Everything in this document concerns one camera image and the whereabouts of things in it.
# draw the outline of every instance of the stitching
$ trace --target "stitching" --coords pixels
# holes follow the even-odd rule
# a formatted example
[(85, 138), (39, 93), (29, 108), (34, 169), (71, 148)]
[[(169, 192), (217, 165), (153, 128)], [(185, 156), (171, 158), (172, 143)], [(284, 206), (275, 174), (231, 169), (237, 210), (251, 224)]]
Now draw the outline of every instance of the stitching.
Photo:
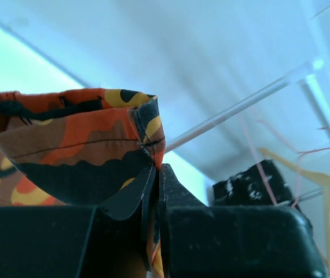
[(147, 146), (147, 147), (151, 147), (151, 146), (154, 146), (154, 145), (156, 145), (157, 143), (159, 143), (159, 142), (161, 142), (161, 141), (163, 141), (165, 139), (165, 137), (163, 137), (162, 139), (160, 139), (160, 140), (156, 140), (156, 141), (150, 141), (149, 143), (147, 143), (147, 144), (143, 144), (143, 145), (145, 145), (145, 146)]
[[(143, 131), (144, 131), (144, 135), (147, 137), (147, 139), (148, 139), (148, 141), (149, 141), (149, 143), (147, 143), (147, 144), (144, 144), (145, 146), (151, 146), (151, 145), (149, 145), (149, 144), (153, 144), (153, 142), (151, 142), (151, 140), (149, 139), (149, 137), (147, 136), (147, 134), (146, 134), (146, 128), (144, 127), (144, 125), (143, 125), (143, 122), (142, 122), (142, 119), (141, 119), (141, 117), (140, 117), (140, 115), (139, 115), (140, 113), (139, 113), (139, 111), (138, 111), (138, 119), (140, 120), (140, 124), (141, 124), (141, 126), (142, 126), (142, 128), (143, 128)], [(152, 145), (152, 151), (153, 151), (153, 162), (155, 163), (155, 165), (156, 165), (156, 152), (155, 152), (155, 147)]]
[(22, 122), (23, 122), (25, 125), (27, 125), (27, 122), (26, 122), (21, 116), (19, 116), (19, 118), (20, 118), (20, 120), (22, 120)]
[(14, 97), (14, 100), (15, 101), (19, 101), (18, 99), (17, 99), (17, 93), (18, 91), (13, 91), (13, 97)]
[(100, 101), (100, 108), (101, 108), (101, 110), (103, 110), (103, 106), (102, 106), (102, 100), (103, 100), (103, 97), (98, 96), (98, 99), (99, 99), (99, 101)]
[(59, 99), (60, 99), (60, 101), (61, 101), (61, 103), (62, 103), (62, 106), (63, 106), (63, 107), (66, 107), (64, 97), (63, 97), (63, 96), (60, 96)]
[(45, 152), (45, 151), (53, 151), (55, 149), (66, 149), (66, 148), (70, 148), (70, 147), (75, 147), (78, 145), (83, 145), (83, 144), (92, 144), (92, 143), (98, 143), (98, 142), (103, 142), (103, 141), (138, 141), (137, 139), (100, 139), (100, 140), (95, 140), (95, 141), (88, 141), (88, 142), (82, 142), (82, 143), (77, 143), (77, 144), (73, 144), (73, 145), (67, 145), (67, 146), (63, 146), (63, 147), (55, 147), (55, 148), (46, 148), (46, 149), (41, 149), (35, 152), (30, 152), (24, 155), (17, 155), (14, 156), (10, 159), (17, 159), (17, 158), (23, 158), (25, 156), (29, 156), (29, 155), (34, 155), (36, 153), (40, 153), (40, 152)]

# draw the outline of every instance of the drawstring bag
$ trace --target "drawstring bag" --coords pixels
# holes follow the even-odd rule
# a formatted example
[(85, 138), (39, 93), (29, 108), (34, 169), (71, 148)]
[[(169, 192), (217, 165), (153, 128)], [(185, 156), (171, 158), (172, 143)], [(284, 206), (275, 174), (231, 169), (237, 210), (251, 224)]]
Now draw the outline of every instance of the drawstring bag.
[(63, 204), (17, 171), (0, 152), (0, 206)]
[[(4, 170), (23, 173), (8, 196), (0, 182), (0, 198), (11, 204), (100, 204), (144, 167), (160, 169), (164, 150), (157, 96), (119, 89), (0, 93)], [(160, 265), (159, 249), (155, 254)]]

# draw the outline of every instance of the black drawstring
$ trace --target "black drawstring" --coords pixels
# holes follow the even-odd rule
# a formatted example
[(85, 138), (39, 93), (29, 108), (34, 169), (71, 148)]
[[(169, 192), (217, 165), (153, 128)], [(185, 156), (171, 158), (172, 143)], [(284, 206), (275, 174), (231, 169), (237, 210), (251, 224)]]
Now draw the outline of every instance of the black drawstring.
[(48, 120), (62, 118), (77, 113), (92, 112), (102, 109), (101, 100), (88, 100), (79, 104), (58, 108), (41, 113), (34, 113), (27, 108), (24, 108), (22, 103), (18, 101), (6, 100), (0, 102), (0, 114), (6, 116), (19, 116), (31, 120)]

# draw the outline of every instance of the black plastic surface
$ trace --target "black plastic surface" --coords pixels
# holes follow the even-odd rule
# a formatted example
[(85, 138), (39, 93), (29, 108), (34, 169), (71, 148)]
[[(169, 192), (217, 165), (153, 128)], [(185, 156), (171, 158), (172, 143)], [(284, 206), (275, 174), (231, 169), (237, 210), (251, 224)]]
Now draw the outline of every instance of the black plastic surface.
[(172, 207), (206, 207), (177, 179), (169, 164), (162, 164), (159, 174), (159, 226), (164, 274), (169, 274), (170, 243), (167, 212)]
[(326, 277), (307, 221), (289, 207), (173, 207), (167, 219), (171, 278)]
[(145, 277), (155, 176), (144, 168), (100, 206), (0, 207), (0, 277)]

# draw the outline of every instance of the yellow hanger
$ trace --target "yellow hanger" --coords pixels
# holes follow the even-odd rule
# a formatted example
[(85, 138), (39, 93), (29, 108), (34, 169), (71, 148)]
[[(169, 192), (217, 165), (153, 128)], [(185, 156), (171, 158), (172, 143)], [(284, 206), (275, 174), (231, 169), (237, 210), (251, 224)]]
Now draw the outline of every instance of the yellow hanger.
[[(258, 149), (263, 156), (271, 157), (272, 159), (280, 162), (284, 166), (288, 167), (293, 171), (298, 170), (298, 166), (287, 161), (286, 159), (276, 155), (266, 148)], [(306, 171), (300, 168), (301, 176), (315, 182), (322, 187), (323, 197), (324, 197), (324, 209), (325, 209), (325, 232), (326, 232), (326, 249), (327, 258), (324, 260), (327, 268), (328, 275), (330, 276), (330, 176), (324, 173)]]

